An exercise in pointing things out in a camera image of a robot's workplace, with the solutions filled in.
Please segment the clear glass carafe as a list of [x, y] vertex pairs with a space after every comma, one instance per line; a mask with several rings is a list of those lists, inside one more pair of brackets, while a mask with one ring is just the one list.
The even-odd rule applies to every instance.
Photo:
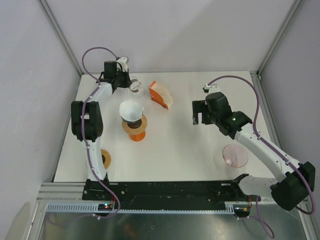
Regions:
[[138, 80], [138, 78], [133, 77], [131, 79], [131, 85], [129, 86], [129, 93], [131, 97], [134, 99], [140, 99], [144, 96], [145, 91], [142, 83]]

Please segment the white paper coffee filter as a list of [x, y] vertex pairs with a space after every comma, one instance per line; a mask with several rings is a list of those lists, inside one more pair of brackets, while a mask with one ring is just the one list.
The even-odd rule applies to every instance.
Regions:
[[140, 120], [144, 107], [136, 100], [125, 100], [119, 106], [119, 114], [126, 120]]

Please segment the blue glass dripper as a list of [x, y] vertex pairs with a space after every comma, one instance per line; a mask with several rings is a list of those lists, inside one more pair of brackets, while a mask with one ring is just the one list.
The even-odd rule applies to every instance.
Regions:
[[121, 117], [121, 119], [122, 119], [124, 122], [129, 123], [129, 124], [132, 124], [132, 123], [135, 123], [135, 122], [138, 121], [138, 120], [132, 120], [132, 119], [125, 119], [125, 118], [123, 118], [123, 117]]

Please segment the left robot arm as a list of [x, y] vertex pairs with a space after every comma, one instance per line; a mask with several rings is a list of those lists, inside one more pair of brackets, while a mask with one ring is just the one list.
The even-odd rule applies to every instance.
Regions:
[[93, 92], [85, 100], [71, 103], [71, 131], [85, 151], [87, 179], [91, 181], [107, 178], [100, 146], [104, 129], [100, 104], [117, 88], [131, 86], [127, 62], [128, 58], [124, 56], [115, 61], [105, 61], [104, 71], [96, 81]]

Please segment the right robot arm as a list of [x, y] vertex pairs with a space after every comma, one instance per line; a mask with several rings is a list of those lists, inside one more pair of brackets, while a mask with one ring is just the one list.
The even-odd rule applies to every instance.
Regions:
[[245, 113], [232, 111], [222, 92], [192, 101], [192, 118], [194, 125], [216, 125], [223, 135], [246, 147], [273, 174], [272, 178], [249, 174], [237, 177], [237, 184], [230, 188], [235, 200], [255, 195], [273, 199], [282, 209], [291, 211], [307, 197], [314, 199], [315, 167], [310, 162], [300, 163], [266, 140]]

